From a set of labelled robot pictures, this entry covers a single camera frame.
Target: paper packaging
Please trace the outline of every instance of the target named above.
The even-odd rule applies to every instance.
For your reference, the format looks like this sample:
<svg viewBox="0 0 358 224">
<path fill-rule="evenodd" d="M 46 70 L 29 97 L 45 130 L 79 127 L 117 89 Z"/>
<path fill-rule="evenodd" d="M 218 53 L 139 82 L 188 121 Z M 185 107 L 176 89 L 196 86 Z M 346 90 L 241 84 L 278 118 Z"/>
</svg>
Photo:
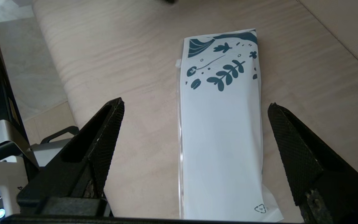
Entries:
<svg viewBox="0 0 358 224">
<path fill-rule="evenodd" d="M 184 40 L 179 81 L 181 218 L 277 222 L 262 185 L 255 29 Z"/>
</svg>

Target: black handle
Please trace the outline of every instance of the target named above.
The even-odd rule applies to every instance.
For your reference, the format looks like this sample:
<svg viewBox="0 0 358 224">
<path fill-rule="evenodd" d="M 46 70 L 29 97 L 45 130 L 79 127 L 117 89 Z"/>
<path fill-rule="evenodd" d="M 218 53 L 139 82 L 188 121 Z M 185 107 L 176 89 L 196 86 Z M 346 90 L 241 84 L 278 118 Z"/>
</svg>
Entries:
<svg viewBox="0 0 358 224">
<path fill-rule="evenodd" d="M 63 129 L 61 131 L 58 131 L 58 132 L 56 132 L 56 133 L 54 133 L 54 134 L 42 139 L 41 144 L 49 143 L 52 139 L 57 138 L 57 137 L 65 134 L 67 132 L 71 133 L 73 135 L 77 135 L 80 132 L 80 130 L 76 126 L 69 126 L 69 127 L 65 128 L 65 129 Z"/>
</svg>

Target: tile floor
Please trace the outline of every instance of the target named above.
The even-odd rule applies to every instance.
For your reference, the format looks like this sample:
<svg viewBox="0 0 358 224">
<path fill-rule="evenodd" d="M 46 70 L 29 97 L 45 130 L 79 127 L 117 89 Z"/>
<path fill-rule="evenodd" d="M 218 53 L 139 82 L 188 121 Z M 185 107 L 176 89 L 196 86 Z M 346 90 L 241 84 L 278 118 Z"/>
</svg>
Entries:
<svg viewBox="0 0 358 224">
<path fill-rule="evenodd" d="M 31 4 L 32 0 L 0 0 L 0 46 L 32 145 L 76 124 Z"/>
<path fill-rule="evenodd" d="M 0 47 L 23 121 L 67 101 L 31 4 L 0 0 Z"/>
<path fill-rule="evenodd" d="M 45 137 L 54 134 L 68 126 L 76 126 L 71 114 L 70 107 L 64 102 L 32 119 L 24 121 L 30 145 L 39 144 Z M 66 133 L 54 141 L 70 138 L 72 135 Z"/>
</svg>

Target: beige surface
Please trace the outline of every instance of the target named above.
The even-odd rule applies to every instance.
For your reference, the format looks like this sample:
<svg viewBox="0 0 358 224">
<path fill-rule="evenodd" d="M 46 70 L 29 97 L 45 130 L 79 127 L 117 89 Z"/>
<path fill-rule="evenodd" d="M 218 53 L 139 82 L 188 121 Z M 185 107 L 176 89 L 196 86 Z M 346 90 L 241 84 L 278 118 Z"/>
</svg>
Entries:
<svg viewBox="0 0 358 224">
<path fill-rule="evenodd" d="M 32 119 L 24 121 L 24 128 L 30 145 L 39 144 L 45 137 L 50 136 L 68 126 L 76 126 L 68 103 L 60 104 Z M 66 133 L 53 141 L 71 138 L 73 135 Z"/>
<path fill-rule="evenodd" d="M 34 14 L 80 127 L 108 100 L 125 101 L 105 186 L 117 217 L 179 217 L 174 65 L 193 35 L 257 29 L 263 182 L 284 221 L 302 218 L 267 119 L 271 102 L 358 170 L 358 61 L 296 1 L 37 0 Z"/>
<path fill-rule="evenodd" d="M 358 59 L 358 0 L 299 0 Z"/>
</svg>

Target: gray metal panel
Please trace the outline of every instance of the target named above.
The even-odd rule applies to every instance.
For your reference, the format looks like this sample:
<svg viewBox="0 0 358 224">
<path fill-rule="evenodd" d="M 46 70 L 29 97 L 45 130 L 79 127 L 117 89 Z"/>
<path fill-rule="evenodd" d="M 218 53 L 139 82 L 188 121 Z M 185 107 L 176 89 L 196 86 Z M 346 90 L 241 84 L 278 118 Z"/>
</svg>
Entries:
<svg viewBox="0 0 358 224">
<path fill-rule="evenodd" d="M 0 143 L 13 142 L 23 152 L 23 154 L 38 167 L 34 152 L 31 150 L 29 143 L 17 131 L 17 129 L 7 120 L 0 120 Z"/>
</svg>

